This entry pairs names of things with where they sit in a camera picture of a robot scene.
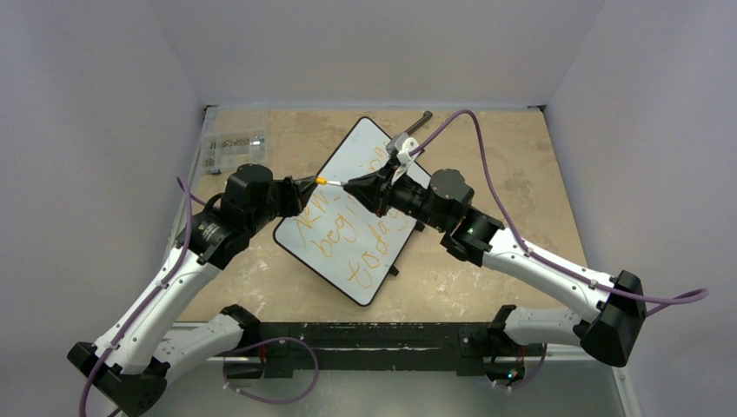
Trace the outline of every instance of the whiteboard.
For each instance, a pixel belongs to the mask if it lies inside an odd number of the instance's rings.
[[[388,160],[390,137],[362,117],[319,176],[347,181],[379,169]],[[407,173],[427,187],[430,175],[418,164]],[[379,218],[340,187],[317,187],[297,217],[283,219],[274,241],[353,301],[367,306],[404,248],[416,220],[391,209]]]

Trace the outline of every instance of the black metal bar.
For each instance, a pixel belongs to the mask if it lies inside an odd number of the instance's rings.
[[[412,135],[419,128],[421,128],[423,124],[425,124],[426,122],[428,122],[428,120],[430,120],[430,117],[432,117],[432,116],[433,116],[433,112],[432,111],[426,111],[426,112],[422,113],[422,117],[420,118],[420,120],[418,120],[417,122],[415,122],[415,124],[413,124],[412,126],[409,126],[407,128],[407,130],[405,130],[405,132],[407,132],[408,135]]]
[[[354,371],[448,371],[459,376],[489,372],[489,361],[515,357],[516,345],[490,337],[492,323],[300,323],[262,322],[263,339],[291,336],[307,343],[317,355],[320,369]],[[541,345],[527,346],[536,356]],[[246,356],[255,357],[256,352]],[[312,369],[309,354],[295,343],[266,347],[265,378],[290,378],[295,370]],[[242,375],[239,365],[227,365],[234,378],[258,378],[260,373]]]

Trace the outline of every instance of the purple cable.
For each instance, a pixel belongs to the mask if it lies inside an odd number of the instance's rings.
[[[176,181],[179,183],[179,187],[184,191],[185,197],[185,203],[184,207],[187,210],[187,225],[184,229],[184,243],[182,245],[182,252],[179,253],[179,257],[176,258],[176,262],[174,263],[174,266],[169,270],[169,272],[162,278],[162,284],[166,284],[167,282],[171,281],[171,279],[174,277],[174,275],[179,271],[179,268],[182,266],[182,263],[184,263],[184,256],[187,254],[187,248],[189,247],[189,238],[192,236],[192,201],[189,199],[192,194],[189,192],[189,185],[180,177],[177,176]],[[139,315],[141,315],[141,312],[149,306],[151,301],[153,301],[154,298],[156,298],[156,295],[159,294],[159,291],[161,291],[162,287],[165,287],[165,285],[162,285],[161,287],[154,287],[154,289],[149,293],[149,295],[146,296],[145,299],[141,302],[141,304],[138,305],[138,307],[131,313],[131,315],[128,317],[128,319],[123,323],[123,325],[120,327],[120,330],[116,333],[115,337],[113,337],[113,340],[110,342],[111,346],[117,346],[117,343],[125,336],[125,332],[130,328],[130,326],[133,324],[133,322],[138,318]],[[92,370],[90,371],[90,376],[87,377],[87,380],[84,382],[84,388],[82,389],[82,396],[79,399],[79,416],[80,417],[87,417],[87,398],[90,396],[90,390],[92,388],[92,382],[95,380],[95,377],[97,376],[97,372],[100,371],[100,368],[103,366],[105,361],[108,359],[108,356],[112,353],[112,347],[108,347],[104,350],[103,354],[100,355],[100,359],[95,362],[95,366],[92,367]],[[110,414],[108,417],[113,417],[116,414],[120,412],[120,408],[118,408],[116,411],[114,411],[112,414]]]
[[[222,367],[222,380],[225,381],[225,386],[228,387],[231,391],[233,391],[236,394],[249,397],[251,400],[265,402],[267,404],[289,404],[291,402],[299,401],[302,398],[304,398],[307,394],[309,394],[309,392],[312,391],[312,388],[314,388],[315,384],[317,383],[317,377],[320,375],[320,369],[317,367],[317,355],[315,354],[315,351],[312,350],[312,348],[307,345],[307,343],[300,341],[299,339],[295,339],[294,337],[275,337],[273,339],[267,339],[265,341],[260,341],[251,346],[241,347],[236,350],[231,350],[230,352],[227,352],[227,353],[228,354],[242,354],[242,353],[248,352],[251,349],[260,348],[261,346],[274,343],[275,341],[293,341],[294,343],[297,343],[301,345],[303,348],[305,348],[309,352],[309,355],[312,356],[312,361],[313,363],[315,363],[315,373],[314,373],[314,376],[312,377],[312,381],[309,383],[309,385],[307,386],[307,388],[305,388],[304,391],[302,391],[301,393],[299,393],[298,395],[294,397],[285,398],[283,400],[275,400],[271,398],[260,397],[258,395],[243,391],[240,388],[235,387],[233,384],[231,384],[230,381],[228,381],[228,376],[225,374],[225,366],[223,366]]]
[[[512,222],[512,217],[509,215],[509,212],[504,208],[504,205],[501,204],[501,199],[496,194],[496,190],[494,189],[494,184],[491,182],[491,175],[488,172],[488,164],[486,161],[486,151],[484,150],[483,146],[483,135],[481,134],[481,126],[479,124],[479,119],[476,118],[476,115],[473,111],[469,109],[461,109],[450,115],[450,117],[443,122],[438,129],[435,130],[435,132],[432,133],[432,135],[428,136],[428,138],[420,144],[416,149],[409,152],[411,156],[421,152],[425,147],[427,147],[440,133],[447,128],[447,126],[455,120],[456,117],[460,115],[469,115],[471,119],[474,121],[474,126],[476,128],[476,135],[479,139],[479,150],[481,151],[481,163],[483,164],[484,169],[484,175],[486,176],[486,184],[488,185],[488,190],[491,191],[491,195],[494,197],[494,201],[496,202],[496,205],[499,207],[499,210],[501,211],[501,215],[504,216],[504,220],[507,221],[507,224],[509,225],[509,230],[512,231],[512,235],[514,235],[515,240],[520,245],[520,248],[525,251],[526,254],[530,255],[530,257],[536,259],[540,263],[555,269],[558,272],[561,272],[563,274],[566,274],[568,276],[571,276],[584,284],[588,285],[589,287],[593,283],[591,280],[589,280],[587,277],[578,274],[575,271],[572,271],[568,268],[563,267],[562,265],[558,265],[557,263],[550,261],[548,258],[545,258],[541,255],[538,255],[535,252],[531,252],[529,249],[529,246],[525,241],[522,239],[522,236],[520,235],[519,230],[517,230],[517,227],[515,226],[515,223]],[[645,295],[638,295],[638,294],[632,294],[627,291],[622,291],[617,288],[610,288],[605,285],[601,285],[600,283],[595,283],[594,287],[597,289],[600,289],[602,291],[609,292],[611,294],[619,295],[625,298],[628,298],[630,300],[636,300],[636,301],[644,301],[644,302],[652,302],[655,304],[660,304],[657,307],[654,307],[650,310],[648,310],[645,313],[645,316],[651,316],[659,311],[661,311],[663,308],[666,308],[668,306],[672,306],[674,304],[689,304],[692,302],[696,302],[698,300],[702,300],[706,298],[707,295],[709,295],[709,290],[706,288],[699,288],[695,289],[693,291],[689,291],[687,293],[677,295],[674,298],[660,298],[660,297],[650,297]]]

